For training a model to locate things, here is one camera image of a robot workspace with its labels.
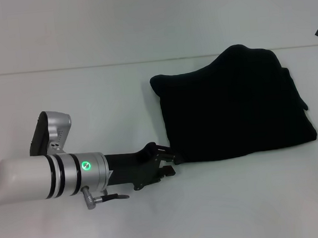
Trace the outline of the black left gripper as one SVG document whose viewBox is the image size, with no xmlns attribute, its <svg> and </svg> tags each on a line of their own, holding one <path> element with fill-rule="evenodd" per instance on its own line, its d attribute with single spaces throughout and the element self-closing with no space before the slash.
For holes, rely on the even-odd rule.
<svg viewBox="0 0 318 238">
<path fill-rule="evenodd" d="M 142 150 L 129 154 L 109 154 L 110 175 L 108 185 L 133 184 L 134 190 L 159 182 L 162 178 L 174 176 L 175 170 L 171 165 L 160 168 L 160 160 L 181 164 L 181 156 L 168 146 L 148 143 Z"/>
</svg>

